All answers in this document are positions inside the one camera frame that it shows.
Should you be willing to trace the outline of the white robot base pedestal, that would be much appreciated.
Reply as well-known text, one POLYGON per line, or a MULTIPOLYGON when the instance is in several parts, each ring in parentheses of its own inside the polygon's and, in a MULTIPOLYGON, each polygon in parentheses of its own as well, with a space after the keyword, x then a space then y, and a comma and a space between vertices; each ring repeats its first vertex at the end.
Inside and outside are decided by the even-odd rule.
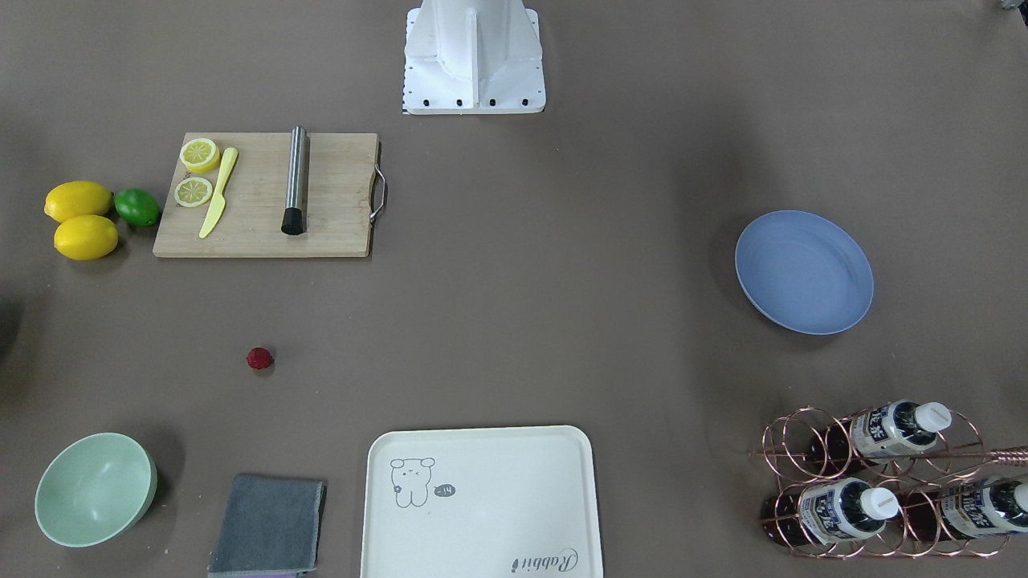
POLYGON ((402 111, 545 110, 539 15, 521 1, 423 1, 406 15, 402 111))

